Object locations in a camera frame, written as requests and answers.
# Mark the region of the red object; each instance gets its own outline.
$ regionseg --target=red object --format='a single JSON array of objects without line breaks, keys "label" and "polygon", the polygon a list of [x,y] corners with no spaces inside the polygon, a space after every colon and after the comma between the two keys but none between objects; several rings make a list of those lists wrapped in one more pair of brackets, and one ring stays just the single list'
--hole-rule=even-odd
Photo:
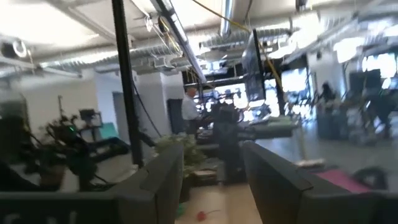
[{"label": "red object", "polygon": [[206,220],[206,218],[207,218],[207,215],[206,215],[205,212],[200,211],[200,212],[197,213],[198,222],[202,222],[203,220]]},{"label": "red object", "polygon": [[332,184],[349,190],[352,193],[362,193],[371,190],[369,187],[358,183],[346,173],[338,169],[328,170],[326,172],[317,173],[316,175],[331,182]]}]

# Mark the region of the monitor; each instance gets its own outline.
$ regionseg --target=monitor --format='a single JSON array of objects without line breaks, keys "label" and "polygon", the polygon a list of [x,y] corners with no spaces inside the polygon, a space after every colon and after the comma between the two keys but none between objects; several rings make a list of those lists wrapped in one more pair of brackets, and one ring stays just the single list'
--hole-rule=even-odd
[{"label": "monitor", "polygon": [[367,72],[351,72],[349,74],[349,88],[355,95],[361,95],[363,88],[368,90],[381,90],[382,81],[380,69]]},{"label": "monitor", "polygon": [[242,66],[245,72],[244,83],[248,101],[265,100],[264,67],[261,62],[259,40],[254,29],[242,55]]}]

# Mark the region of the white shirt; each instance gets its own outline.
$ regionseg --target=white shirt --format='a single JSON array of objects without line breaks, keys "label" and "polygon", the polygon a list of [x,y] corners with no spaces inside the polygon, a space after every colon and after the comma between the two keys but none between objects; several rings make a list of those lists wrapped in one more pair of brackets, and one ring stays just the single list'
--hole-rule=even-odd
[{"label": "white shirt", "polygon": [[182,119],[184,120],[193,120],[199,117],[197,104],[194,102],[194,100],[191,97],[187,95],[185,95],[184,99],[182,100],[181,114],[182,114]]}]

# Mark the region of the desk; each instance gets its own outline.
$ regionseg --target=desk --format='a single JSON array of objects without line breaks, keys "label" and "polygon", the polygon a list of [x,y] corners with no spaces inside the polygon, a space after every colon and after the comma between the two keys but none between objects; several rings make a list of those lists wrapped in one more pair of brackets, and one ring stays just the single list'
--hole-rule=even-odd
[{"label": "desk", "polygon": [[[196,215],[200,211],[207,219],[198,222]],[[197,187],[191,190],[191,200],[185,205],[185,213],[175,224],[261,224],[261,219],[254,203],[248,184],[228,187]]]}]

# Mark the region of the green leaves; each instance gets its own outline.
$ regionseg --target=green leaves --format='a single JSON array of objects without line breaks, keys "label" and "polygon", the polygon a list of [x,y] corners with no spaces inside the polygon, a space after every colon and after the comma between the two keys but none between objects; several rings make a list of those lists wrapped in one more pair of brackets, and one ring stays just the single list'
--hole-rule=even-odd
[{"label": "green leaves", "polygon": [[161,137],[156,144],[155,151],[161,153],[175,144],[182,144],[184,150],[184,177],[188,177],[199,166],[206,156],[197,149],[197,143],[192,135],[173,134]]}]

